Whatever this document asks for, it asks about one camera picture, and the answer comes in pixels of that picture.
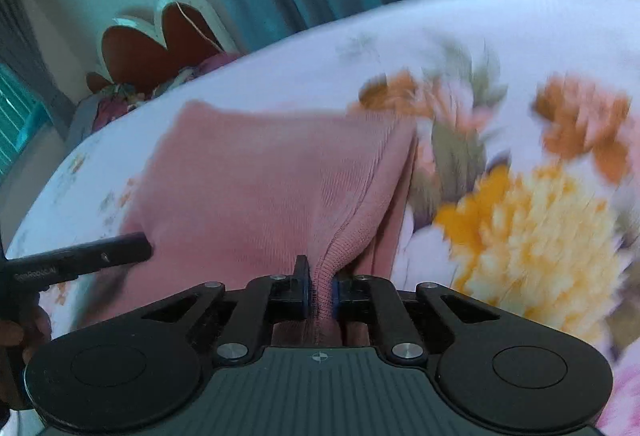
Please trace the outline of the person's left hand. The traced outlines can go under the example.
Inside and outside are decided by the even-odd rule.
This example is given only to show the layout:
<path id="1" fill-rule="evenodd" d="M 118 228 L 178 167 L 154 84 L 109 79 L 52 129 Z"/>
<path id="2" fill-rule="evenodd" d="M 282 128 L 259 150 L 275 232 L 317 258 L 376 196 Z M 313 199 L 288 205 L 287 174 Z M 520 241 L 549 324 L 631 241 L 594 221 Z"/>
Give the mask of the person's left hand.
<path id="1" fill-rule="evenodd" d="M 37 303 L 23 305 L 16 320 L 1 320 L 1 401 L 10 409 L 27 408 L 16 371 L 51 341 L 51 333 L 50 317 Z"/>

